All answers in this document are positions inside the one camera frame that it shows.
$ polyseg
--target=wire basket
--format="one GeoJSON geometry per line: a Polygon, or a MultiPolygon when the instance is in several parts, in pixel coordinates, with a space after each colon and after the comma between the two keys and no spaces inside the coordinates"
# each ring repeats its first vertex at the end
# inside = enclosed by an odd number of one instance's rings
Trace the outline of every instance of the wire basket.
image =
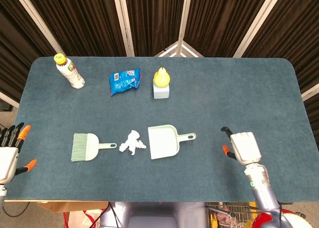
{"type": "MultiPolygon", "coordinates": [[[[212,203],[207,203],[207,207],[209,208],[218,208],[221,209],[222,206],[227,206],[230,212],[235,213],[235,218],[230,218],[230,223],[222,223],[219,222],[219,227],[224,228],[245,228],[245,224],[247,221],[253,219],[256,217],[256,215],[259,213],[257,210],[251,210],[249,205],[217,205],[217,204],[212,204],[212,203]]],[[[208,209],[208,228],[211,228],[211,221],[210,221],[210,214],[213,214],[217,212],[214,212],[210,209],[208,209]]]]}

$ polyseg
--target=blue-gray table mat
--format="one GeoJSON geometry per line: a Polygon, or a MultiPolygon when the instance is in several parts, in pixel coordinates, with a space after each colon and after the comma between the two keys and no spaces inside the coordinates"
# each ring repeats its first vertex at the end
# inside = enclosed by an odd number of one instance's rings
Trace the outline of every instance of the blue-gray table mat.
{"type": "Polygon", "coordinates": [[[227,158],[220,129],[251,131],[280,201],[319,200],[319,153],[292,65],[285,59],[70,57],[85,79],[79,90],[52,57],[33,63],[15,124],[32,129],[18,164],[36,167],[8,186],[10,200],[249,201],[244,166],[227,158]],[[154,100],[152,79],[164,66],[169,99],[154,100]],[[140,87],[110,97],[109,75],[141,67],[140,87]],[[172,124],[197,139],[174,157],[151,160],[148,127],[172,124]],[[147,149],[135,156],[101,150],[71,162],[73,133],[118,146],[137,130],[147,149]]]}

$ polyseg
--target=floor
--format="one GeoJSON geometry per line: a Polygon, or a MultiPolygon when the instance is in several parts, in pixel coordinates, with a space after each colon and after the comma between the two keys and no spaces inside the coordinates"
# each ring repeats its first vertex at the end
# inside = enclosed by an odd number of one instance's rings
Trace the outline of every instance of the floor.
{"type": "MultiPolygon", "coordinates": [[[[9,127],[14,123],[17,109],[12,112],[0,112],[0,123],[9,127]]],[[[19,214],[26,203],[5,203],[6,211],[11,214],[19,214]]],[[[319,228],[319,202],[293,203],[286,205],[284,208],[302,212],[306,214],[307,221],[312,224],[313,228],[319,228]]],[[[26,211],[17,218],[8,217],[4,212],[0,211],[0,227],[6,228],[62,228],[62,214],[54,214],[40,208],[36,203],[30,203],[26,211]]]]}

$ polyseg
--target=small white block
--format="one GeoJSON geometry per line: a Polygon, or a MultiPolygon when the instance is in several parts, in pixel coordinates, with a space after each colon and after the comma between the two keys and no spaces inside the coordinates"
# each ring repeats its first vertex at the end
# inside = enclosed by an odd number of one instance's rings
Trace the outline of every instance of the small white block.
{"type": "Polygon", "coordinates": [[[169,85],[166,87],[158,87],[153,82],[154,99],[167,99],[169,97],[169,85]]]}

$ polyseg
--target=brown curtain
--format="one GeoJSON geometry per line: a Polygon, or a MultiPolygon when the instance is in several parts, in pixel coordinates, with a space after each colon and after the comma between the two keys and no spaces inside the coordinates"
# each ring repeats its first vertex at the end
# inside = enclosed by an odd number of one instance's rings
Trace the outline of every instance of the brown curtain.
{"type": "Polygon", "coordinates": [[[135,56],[155,56],[178,41],[184,0],[126,0],[135,56]]]}
{"type": "Polygon", "coordinates": [[[19,102],[32,62],[54,50],[18,0],[0,3],[0,91],[19,102]]]}
{"type": "Polygon", "coordinates": [[[31,0],[69,56],[126,56],[114,0],[31,0]]]}
{"type": "Polygon", "coordinates": [[[278,0],[243,57],[283,57],[301,92],[319,83],[319,0],[278,0]]]}
{"type": "Polygon", "coordinates": [[[191,0],[184,41],[205,57],[232,57],[265,0],[191,0]]]}
{"type": "Polygon", "coordinates": [[[319,149],[319,94],[306,100],[305,107],[319,149]]]}

